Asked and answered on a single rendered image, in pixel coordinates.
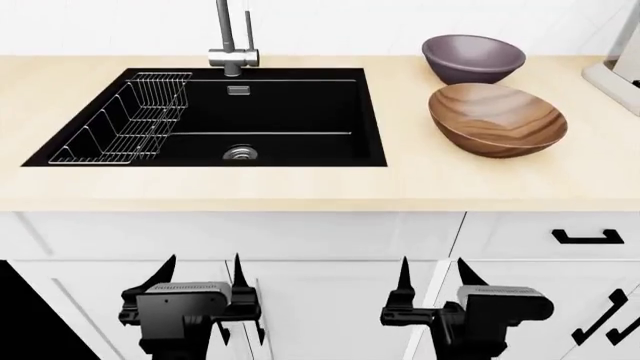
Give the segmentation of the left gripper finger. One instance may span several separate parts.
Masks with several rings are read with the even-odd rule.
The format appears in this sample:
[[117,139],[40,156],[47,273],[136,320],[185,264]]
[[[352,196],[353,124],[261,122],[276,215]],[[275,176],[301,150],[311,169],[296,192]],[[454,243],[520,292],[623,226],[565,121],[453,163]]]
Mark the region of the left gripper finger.
[[239,254],[234,257],[232,302],[257,302],[257,292],[246,281]]
[[168,260],[165,261],[165,263],[163,263],[162,266],[160,266],[160,268],[153,275],[151,275],[150,278],[148,278],[142,284],[124,290],[121,293],[121,299],[123,299],[124,302],[134,302],[136,296],[145,293],[151,287],[161,283],[169,283],[173,277],[175,266],[176,255],[173,254],[171,257],[169,257]]

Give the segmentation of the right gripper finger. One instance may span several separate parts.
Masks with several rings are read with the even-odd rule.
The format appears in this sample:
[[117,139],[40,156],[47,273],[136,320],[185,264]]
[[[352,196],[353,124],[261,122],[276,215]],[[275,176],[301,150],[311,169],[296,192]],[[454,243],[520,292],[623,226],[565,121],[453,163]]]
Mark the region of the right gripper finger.
[[481,278],[473,269],[471,269],[471,266],[469,266],[461,257],[457,260],[457,268],[463,286],[488,286],[488,283],[484,281],[483,278]]
[[415,290],[411,284],[410,268],[407,257],[403,257],[396,290],[391,292],[391,306],[394,308],[413,308]]

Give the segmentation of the brown wooden bowl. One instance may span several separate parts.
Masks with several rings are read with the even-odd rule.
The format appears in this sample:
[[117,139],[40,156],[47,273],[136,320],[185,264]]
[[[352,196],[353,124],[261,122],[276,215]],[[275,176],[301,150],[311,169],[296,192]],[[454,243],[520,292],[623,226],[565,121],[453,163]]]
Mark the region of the brown wooden bowl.
[[430,95],[430,116],[459,149],[484,158],[520,158],[542,152],[567,135],[553,104],[520,89],[485,83],[444,86]]

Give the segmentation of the purple ceramic bowl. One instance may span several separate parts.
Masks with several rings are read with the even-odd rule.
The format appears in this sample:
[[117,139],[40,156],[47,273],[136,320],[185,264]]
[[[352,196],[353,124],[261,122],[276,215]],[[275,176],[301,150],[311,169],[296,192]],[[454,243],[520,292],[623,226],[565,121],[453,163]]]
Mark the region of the purple ceramic bowl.
[[527,59],[518,47],[480,35],[438,35],[424,41],[421,50],[434,74],[446,85],[498,83]]

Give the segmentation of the steel sink drain strainer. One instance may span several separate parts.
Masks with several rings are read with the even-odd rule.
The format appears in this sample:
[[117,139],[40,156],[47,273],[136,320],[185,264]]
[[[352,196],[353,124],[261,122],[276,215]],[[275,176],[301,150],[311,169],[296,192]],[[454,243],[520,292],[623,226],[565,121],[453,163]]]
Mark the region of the steel sink drain strainer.
[[256,160],[258,156],[258,152],[253,146],[249,144],[236,144],[224,152],[222,159],[225,161],[244,161]]

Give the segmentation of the grey appliance base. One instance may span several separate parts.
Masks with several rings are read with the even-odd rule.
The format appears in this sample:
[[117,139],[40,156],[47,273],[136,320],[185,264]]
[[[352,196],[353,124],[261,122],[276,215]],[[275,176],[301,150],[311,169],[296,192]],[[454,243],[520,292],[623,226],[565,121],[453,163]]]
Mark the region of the grey appliance base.
[[640,21],[625,25],[605,59],[584,68],[581,75],[640,117]]

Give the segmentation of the white kitchen drawer front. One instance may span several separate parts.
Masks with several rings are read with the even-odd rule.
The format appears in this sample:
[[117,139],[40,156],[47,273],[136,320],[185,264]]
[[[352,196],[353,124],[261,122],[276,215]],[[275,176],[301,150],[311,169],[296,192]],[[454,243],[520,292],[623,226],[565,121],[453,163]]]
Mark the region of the white kitchen drawer front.
[[[617,230],[624,245],[561,245],[551,230],[572,237]],[[468,212],[452,257],[506,260],[640,260],[640,212]]]

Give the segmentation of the steel kitchen faucet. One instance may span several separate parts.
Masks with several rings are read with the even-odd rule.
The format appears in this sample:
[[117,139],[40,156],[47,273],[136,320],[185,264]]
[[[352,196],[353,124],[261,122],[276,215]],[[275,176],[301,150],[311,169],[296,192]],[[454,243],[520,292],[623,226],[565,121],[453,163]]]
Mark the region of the steel kitchen faucet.
[[220,26],[222,48],[210,49],[207,52],[208,62],[211,67],[223,68],[225,77],[238,77],[244,67],[260,66],[260,53],[255,47],[251,11],[244,11],[246,35],[248,41],[247,49],[240,49],[235,46],[228,0],[215,0],[217,17]]

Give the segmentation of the white cabinet door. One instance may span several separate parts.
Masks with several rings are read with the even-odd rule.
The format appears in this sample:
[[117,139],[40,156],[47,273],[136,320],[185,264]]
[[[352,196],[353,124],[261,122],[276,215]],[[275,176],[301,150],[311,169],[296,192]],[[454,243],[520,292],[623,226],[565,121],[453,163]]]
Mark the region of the white cabinet door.
[[[640,328],[619,344],[606,337],[640,318],[640,261],[489,261],[468,263],[491,285],[531,287],[553,302],[552,317],[508,330],[507,349],[497,360],[640,360]],[[583,344],[571,337],[589,330],[612,308],[609,296],[628,298]]]
[[101,360],[151,360],[137,326],[123,326],[121,293],[144,283],[167,257],[11,260],[9,263]]
[[266,336],[253,323],[231,327],[234,360],[433,360],[424,326],[382,326],[401,257],[284,260],[243,257],[260,297]]

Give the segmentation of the black rectangular kitchen sink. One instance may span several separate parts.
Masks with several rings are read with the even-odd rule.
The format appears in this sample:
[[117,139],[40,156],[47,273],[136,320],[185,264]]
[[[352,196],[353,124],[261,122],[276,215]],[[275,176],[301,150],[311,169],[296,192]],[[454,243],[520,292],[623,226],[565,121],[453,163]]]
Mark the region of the black rectangular kitchen sink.
[[[124,165],[48,164],[49,158],[129,77],[190,72],[188,107],[155,158]],[[250,86],[228,95],[227,86]],[[256,160],[225,161],[249,144]],[[28,167],[385,167],[379,128],[361,68],[127,68],[25,161]]]

